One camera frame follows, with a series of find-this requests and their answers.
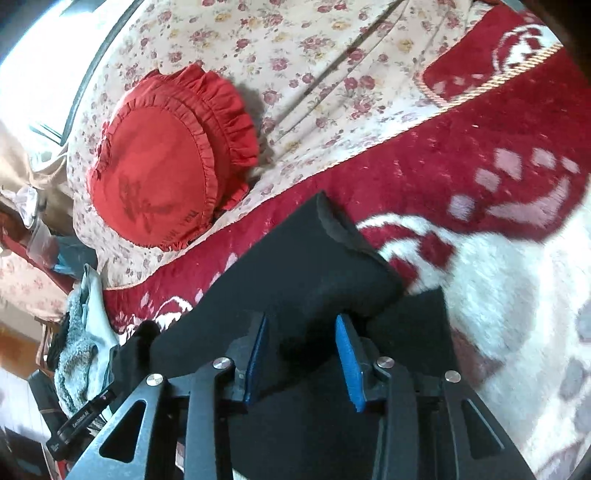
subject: wooden floor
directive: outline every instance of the wooden floor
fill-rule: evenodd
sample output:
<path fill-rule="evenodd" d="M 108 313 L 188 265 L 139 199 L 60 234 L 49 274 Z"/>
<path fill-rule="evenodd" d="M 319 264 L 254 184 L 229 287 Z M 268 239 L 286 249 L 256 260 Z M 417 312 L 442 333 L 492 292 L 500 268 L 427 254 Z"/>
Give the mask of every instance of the wooden floor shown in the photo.
<path fill-rule="evenodd" d="M 0 327 L 0 427 L 44 442 L 49 429 L 25 380 L 37 369 L 37 348 L 33 340 Z"/>

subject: gold braided trim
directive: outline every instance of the gold braided trim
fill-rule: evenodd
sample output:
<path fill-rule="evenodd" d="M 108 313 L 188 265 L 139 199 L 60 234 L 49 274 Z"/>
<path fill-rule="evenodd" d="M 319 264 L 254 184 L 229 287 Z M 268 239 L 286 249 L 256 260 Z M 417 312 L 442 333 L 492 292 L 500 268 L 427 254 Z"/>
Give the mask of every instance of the gold braided trim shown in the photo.
<path fill-rule="evenodd" d="M 419 77 L 417 81 L 417 86 L 435 105 L 440 108 L 449 110 L 455 106 L 461 105 L 467 100 L 471 100 L 480 96 L 483 93 L 486 93 L 492 89 L 500 87 L 505 82 L 511 80 L 522 73 L 525 73 L 531 70 L 534 67 L 537 67 L 539 64 L 544 63 L 547 59 L 549 59 L 552 55 L 558 52 L 562 48 L 561 43 L 554 43 L 553 45 L 539 51 L 535 55 L 532 55 L 528 60 L 523 62 L 521 65 L 517 65 L 517 67 L 513 67 L 512 69 L 507 70 L 499 75 L 492 77 L 490 80 L 487 80 L 482 85 L 476 87 L 469 92 L 462 93 L 457 97 L 453 98 L 452 100 L 445 100 L 445 98 L 440 97 L 438 94 L 433 92 L 424 82 L 423 75 Z"/>
<path fill-rule="evenodd" d="M 537 53 L 536 55 L 533 55 L 529 60 L 523 62 L 523 64 L 519 65 L 518 67 L 515 67 L 511 70 L 507 70 L 507 72 L 502 73 L 500 75 L 497 75 L 496 77 L 491 78 L 490 80 L 488 80 L 487 82 L 483 83 L 482 85 L 480 85 L 479 87 L 475 88 L 474 90 L 471 90 L 470 92 L 466 92 L 462 95 L 459 95 L 457 98 L 454 98 L 451 102 L 448 102 L 446 100 L 444 100 L 443 98 L 441 98 L 439 95 L 436 95 L 435 93 L 433 93 L 433 91 L 431 89 L 429 89 L 429 87 L 427 87 L 427 85 L 425 85 L 425 83 L 423 82 L 423 77 L 422 75 L 420 76 L 420 79 L 415 81 L 415 85 L 417 85 L 421 91 L 427 96 L 429 97 L 437 106 L 440 107 L 439 110 L 434 111 L 431 115 L 423 118 L 420 122 L 416 123 L 416 124 L 409 124 L 409 126 L 407 128 L 405 128 L 404 130 L 401 130 L 400 132 L 398 132 L 396 135 L 394 135 L 393 137 L 390 138 L 386 138 L 384 139 L 381 143 L 387 142 L 388 140 L 392 140 L 394 137 L 397 137 L 401 134 L 403 134 L 404 132 L 407 132 L 408 130 L 410 130 L 411 128 L 415 128 L 418 125 L 431 120 L 439 115 L 442 115 L 444 113 L 446 113 L 447 111 L 451 110 L 454 107 L 457 107 L 461 104 L 463 104 L 464 102 L 471 100 L 473 98 L 476 98 L 480 95 L 482 95 L 483 93 L 486 93 L 490 90 L 494 90 L 497 87 L 500 87 L 501 85 L 503 85 L 505 82 L 511 80 L 514 77 L 517 77 L 518 75 L 521 75 L 522 73 L 525 73 L 529 70 L 531 70 L 532 68 L 540 65 L 541 63 L 544 63 L 544 61 L 546 61 L 548 58 L 550 58 L 554 53 L 556 53 L 557 51 L 559 51 L 562 48 L 562 44 L 560 43 L 555 43 L 553 44 L 551 47 L 545 48 L 544 50 L 542 50 L 541 52 Z M 368 148 L 362 150 L 361 152 L 357 153 L 355 156 L 363 153 L 364 151 L 368 150 Z M 334 163 L 331 163 L 329 165 L 327 165 L 325 168 L 315 172 L 314 174 L 310 175 L 309 177 L 306 177 L 304 179 L 300 180 L 300 183 L 302 181 L 305 181 L 307 179 L 309 179 L 310 177 L 313 177 L 314 175 L 318 175 L 319 173 L 322 173 L 332 167 L 336 167 L 337 165 L 344 163 L 348 160 L 350 160 L 351 158 L 348 158 L 347 160 L 339 160 L 336 161 Z M 249 213 L 251 213 L 253 210 L 259 208 L 263 203 L 267 202 L 268 200 L 271 200 L 272 198 L 280 195 L 283 192 L 286 192 L 287 190 L 289 190 L 291 187 L 281 191 L 281 192 L 277 192 L 275 195 L 272 195 L 270 197 L 266 197 L 265 200 L 263 200 L 261 203 L 259 203 L 258 205 L 256 205 L 255 207 L 252 208 L 252 210 L 250 210 L 249 212 L 246 213 L 246 215 L 244 215 L 242 218 L 246 217 Z M 232 223 L 227 224 L 225 227 L 223 228 L 227 228 L 230 225 L 233 225 L 234 223 L 237 223 L 238 221 L 242 220 L 242 218 L 238 218 L 236 220 L 234 220 Z M 165 265 L 168 265 L 169 263 L 174 262 L 176 259 L 181 258 L 183 255 L 185 255 L 186 253 L 190 252 L 194 247 L 200 245 L 201 242 L 199 242 L 198 244 L 193 245 L 192 247 L 187 248 L 184 252 L 182 252 L 179 256 L 173 258 L 172 260 L 167 261 L 166 263 L 163 263 L 162 265 L 159 265 L 158 268 L 156 269 L 156 271 L 158 271 L 160 268 L 162 268 Z M 148 275 L 146 278 L 140 280 L 139 282 L 136 283 L 131 283 L 128 285 L 121 285 L 121 286 L 115 286 L 115 287 L 107 287 L 104 288 L 104 290 L 126 290 L 128 288 L 133 288 L 133 287 L 137 287 L 138 285 L 141 285 L 142 283 L 144 283 L 145 281 L 147 281 L 152 275 L 154 275 L 156 273 L 156 271 L 154 271 L 151 275 Z"/>

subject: gray towel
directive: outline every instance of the gray towel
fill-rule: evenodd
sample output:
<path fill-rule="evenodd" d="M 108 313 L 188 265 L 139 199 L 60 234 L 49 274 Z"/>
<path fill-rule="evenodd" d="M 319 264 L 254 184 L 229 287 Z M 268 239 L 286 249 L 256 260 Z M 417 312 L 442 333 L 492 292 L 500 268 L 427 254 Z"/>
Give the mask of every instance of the gray towel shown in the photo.
<path fill-rule="evenodd" d="M 98 352 L 95 342 L 86 333 L 83 308 L 86 302 L 81 296 L 80 286 L 68 296 L 70 326 L 55 376 L 57 396 L 68 417 L 74 415 L 87 402 L 90 365 Z"/>

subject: round cushion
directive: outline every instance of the round cushion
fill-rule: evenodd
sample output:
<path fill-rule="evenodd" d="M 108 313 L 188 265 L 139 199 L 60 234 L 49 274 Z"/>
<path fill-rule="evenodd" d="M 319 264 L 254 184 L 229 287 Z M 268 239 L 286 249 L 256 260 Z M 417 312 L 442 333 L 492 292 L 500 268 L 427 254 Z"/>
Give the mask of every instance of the round cushion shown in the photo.
<path fill-rule="evenodd" d="M 197 65 L 173 75 L 155 70 L 120 100 L 88 188 L 121 237 L 178 250 L 244 197 L 257 156 L 252 121 L 231 83 Z"/>

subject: floral fabric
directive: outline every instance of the floral fabric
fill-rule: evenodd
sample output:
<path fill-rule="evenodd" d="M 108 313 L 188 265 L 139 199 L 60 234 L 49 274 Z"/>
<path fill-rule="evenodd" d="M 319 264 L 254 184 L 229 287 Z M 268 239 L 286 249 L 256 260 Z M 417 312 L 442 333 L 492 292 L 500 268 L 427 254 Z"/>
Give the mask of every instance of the floral fabric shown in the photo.
<path fill-rule="evenodd" d="M 0 255 L 0 299 L 44 320 L 56 322 L 66 311 L 60 287 L 13 252 Z"/>
<path fill-rule="evenodd" d="M 152 69 L 172 73 L 198 63 L 215 70 L 239 89 L 258 129 L 253 189 L 198 243 L 304 178 L 435 114 L 415 77 L 487 8 L 472 0 L 144 3 L 97 69 L 70 138 L 74 228 L 97 250 L 105 285 L 142 281 L 183 253 L 123 240 L 96 214 L 86 190 L 103 124 Z"/>

